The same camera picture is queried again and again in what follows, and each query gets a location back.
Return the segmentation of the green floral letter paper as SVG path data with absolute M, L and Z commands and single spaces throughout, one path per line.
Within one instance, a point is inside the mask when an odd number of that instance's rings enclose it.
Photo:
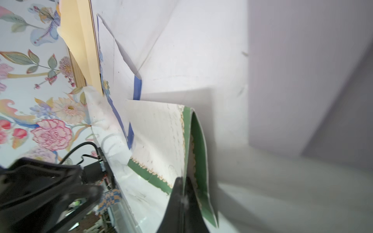
M 128 167 L 166 194 L 177 178 L 189 177 L 202 216 L 218 227 L 209 193 L 207 144 L 195 110 L 135 100 L 127 100 L 125 108 L 135 136 Z

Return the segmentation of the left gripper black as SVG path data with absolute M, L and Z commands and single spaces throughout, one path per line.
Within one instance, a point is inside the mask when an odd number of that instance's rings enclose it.
M 2 233 L 66 233 L 96 206 L 104 189 L 84 184 L 80 165 L 20 158 L 1 168 Z

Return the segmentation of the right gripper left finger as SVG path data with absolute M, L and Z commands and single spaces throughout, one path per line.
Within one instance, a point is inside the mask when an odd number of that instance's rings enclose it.
M 183 233 L 184 211 L 183 211 L 183 179 L 176 178 L 166 212 L 157 233 Z

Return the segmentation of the grey envelope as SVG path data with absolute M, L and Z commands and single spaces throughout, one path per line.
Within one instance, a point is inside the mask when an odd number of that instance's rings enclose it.
M 372 1 L 248 6 L 249 144 L 372 171 Z

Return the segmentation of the blue floral letter paper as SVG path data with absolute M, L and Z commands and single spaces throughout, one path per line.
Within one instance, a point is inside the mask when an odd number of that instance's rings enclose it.
M 125 100 L 140 100 L 140 69 L 178 1 L 92 1 L 101 85 L 128 148 L 134 132 Z

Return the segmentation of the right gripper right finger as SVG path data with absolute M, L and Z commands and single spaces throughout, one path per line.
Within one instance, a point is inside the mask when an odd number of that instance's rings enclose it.
M 183 216 L 184 233 L 209 233 L 189 177 L 186 178 L 183 196 Z

